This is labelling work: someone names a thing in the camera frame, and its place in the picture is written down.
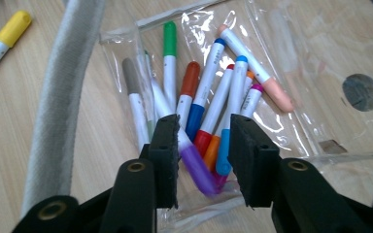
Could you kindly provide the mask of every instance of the marker cap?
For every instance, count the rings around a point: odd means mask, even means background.
[[[274,78],[268,79],[262,84],[265,92],[271,97],[274,103],[285,113],[293,111],[293,105],[289,96],[284,92],[283,88]]]
[[[210,145],[204,155],[204,163],[211,172],[215,172],[215,164],[217,163],[218,149],[220,147],[220,137],[213,135]]]
[[[228,29],[228,26],[225,24],[221,25],[217,30],[217,34],[220,35],[225,29]]]
[[[186,67],[186,74],[184,75],[183,86],[181,87],[181,94],[195,97],[196,88],[198,87],[199,73],[201,66],[196,61],[191,61]]]
[[[190,105],[190,111],[186,123],[186,134],[191,141],[195,139],[196,132],[198,131],[199,126],[201,126],[201,118],[202,115],[204,115],[204,112],[204,107],[197,104]]]
[[[223,185],[226,183],[226,179],[228,178],[228,176],[221,176],[217,172],[213,172],[213,176],[215,179],[215,184],[219,189],[221,189]]]
[[[221,45],[223,45],[223,46],[226,45],[225,40],[223,40],[223,39],[221,39],[221,38],[217,38],[217,39],[214,41],[214,43],[219,43],[219,44],[221,44]]]
[[[204,157],[205,152],[207,151],[207,148],[210,145],[211,138],[212,135],[203,130],[198,130],[198,132],[196,133],[195,139],[193,140],[193,144],[198,149],[198,152],[201,155],[201,157]]]
[[[259,92],[262,92],[262,91],[263,91],[263,87],[262,87],[262,85],[260,85],[260,84],[253,84],[253,86],[251,86],[251,89],[256,89],[256,90],[258,90]]]
[[[237,62],[237,61],[248,62],[248,59],[247,59],[247,56],[240,55],[240,56],[237,56],[237,58],[235,59],[235,62]]]
[[[223,129],[220,135],[220,149],[216,164],[217,173],[221,176],[228,176],[231,171],[231,164],[228,161],[229,154],[229,129]]]
[[[9,48],[12,48],[31,21],[32,17],[26,11],[18,11],[14,13],[0,31],[0,42],[4,43]]]
[[[177,56],[177,26],[173,21],[163,25],[163,55]]]
[[[130,58],[125,58],[122,61],[123,77],[125,78],[126,88],[128,89],[128,95],[133,93],[140,93],[138,85],[137,71],[134,63]]]
[[[220,190],[215,184],[215,179],[205,167],[201,157],[194,145],[184,148],[180,151],[182,161],[186,165],[189,174],[191,175],[195,185],[206,196],[214,196],[220,193]]]
[[[247,77],[253,80],[255,78],[255,75],[252,71],[247,71]]]

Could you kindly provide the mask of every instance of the orange marker cap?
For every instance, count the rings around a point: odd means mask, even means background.
[[[252,71],[247,71],[247,77],[253,80],[255,78],[255,75]]]
[[[186,67],[181,94],[195,97],[196,88],[198,87],[198,77],[201,72],[201,66],[196,61],[191,61]]]
[[[204,155],[204,163],[210,172],[215,172],[215,165],[217,164],[218,148],[220,147],[220,137],[213,135],[210,146]]]

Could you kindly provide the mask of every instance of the grey marker cap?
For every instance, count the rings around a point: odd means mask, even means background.
[[[139,94],[141,90],[138,83],[138,72],[130,58],[125,58],[122,61],[122,70],[126,87],[128,88],[128,95],[133,93]]]

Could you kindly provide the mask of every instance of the marker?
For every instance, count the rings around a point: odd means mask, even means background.
[[[254,80],[254,73],[252,71],[247,71],[247,76],[244,82],[244,91],[242,92],[243,100],[245,100],[245,97],[247,96],[248,91],[250,91],[251,86],[253,86],[253,80]]]
[[[125,58],[122,61],[122,70],[128,89],[129,103],[131,105],[136,135],[138,137],[138,150],[141,152],[144,144],[150,142],[150,137],[148,134],[147,119],[145,117],[142,97],[139,94],[141,91],[137,79],[138,75],[130,58]]]
[[[174,112],[171,112],[169,109],[168,102],[155,79],[151,79],[151,85],[153,87],[153,98],[159,117],[166,117],[173,114]],[[208,171],[198,150],[196,150],[182,127],[180,127],[178,131],[178,153],[186,165],[196,187],[198,187],[203,194],[206,196],[213,196],[220,192],[214,177],[211,175],[210,171]]]
[[[218,70],[220,57],[224,48],[225,41],[223,39],[218,38],[214,41],[210,53],[208,54],[201,81],[196,90],[195,98],[190,106],[190,112],[186,123],[186,133],[192,141],[195,139],[196,132],[201,124],[201,118],[205,111],[208,94]]]
[[[259,64],[241,40],[225,24],[218,28],[218,33],[236,55],[245,55],[248,58],[250,70],[256,74],[256,78],[278,108],[285,113],[292,112],[293,106],[289,96],[287,96],[280,84]]]
[[[222,79],[220,80],[220,84],[218,85],[214,98],[212,99],[208,113],[205,115],[201,128],[198,130],[195,139],[193,140],[193,144],[196,146],[202,157],[204,157],[207,147],[210,145],[215,124],[217,123],[220,111],[222,110],[228,95],[233,69],[234,65],[230,64],[223,72]]]
[[[173,21],[163,25],[163,89],[172,112],[177,105],[177,26]]]
[[[201,66],[198,62],[192,61],[186,67],[181,95],[177,105],[177,115],[180,116],[180,125],[183,128],[187,126],[187,116],[189,115],[190,105],[195,97],[196,88],[198,87],[199,73]]]
[[[145,50],[145,62],[147,63],[147,71],[151,79],[153,78],[153,68],[152,68],[153,65],[151,64],[150,55],[148,54],[146,50]],[[149,113],[147,111],[147,121],[148,121],[147,124],[148,124],[148,134],[150,136],[150,141],[153,139],[153,132],[155,130],[157,120],[158,120],[158,116],[155,112],[155,108],[153,108],[153,113]]]
[[[254,84],[250,91],[248,91],[247,97],[245,98],[244,104],[241,108],[241,115],[244,117],[253,117],[253,113],[256,109],[256,105],[261,98],[263,88],[260,84]]]
[[[225,118],[226,118],[226,111],[222,115],[222,119],[220,120],[220,124],[218,125],[215,134],[211,137],[211,142],[209,146],[207,147],[207,151],[205,151],[205,155],[204,155],[204,163],[207,166],[207,168],[213,173],[216,172],[215,167],[216,167],[217,158],[218,158],[218,151],[220,148],[220,133],[222,132]]]
[[[0,60],[26,30],[32,21],[28,12],[18,11],[0,31]]]
[[[232,114],[240,114],[242,106],[242,95],[245,78],[247,76],[248,60],[245,56],[238,56],[235,61],[233,79],[234,82],[229,88],[228,105],[226,107],[226,118],[223,122],[223,129],[220,133],[220,148],[216,164],[217,173],[227,176],[231,171],[231,164],[228,162],[229,134]]]

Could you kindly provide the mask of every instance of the black circle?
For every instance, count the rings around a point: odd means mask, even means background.
[[[305,165],[303,162],[299,162],[299,161],[291,161],[288,163],[288,166],[289,168],[296,170],[296,171],[300,171],[300,172],[308,170],[308,166]]]
[[[60,216],[67,208],[66,203],[56,200],[48,203],[39,213],[38,219],[51,220]]]
[[[348,102],[357,110],[373,110],[373,79],[366,75],[348,76],[342,83],[342,89]]]
[[[145,169],[145,164],[142,162],[133,162],[128,165],[127,169],[129,172],[141,172]]]

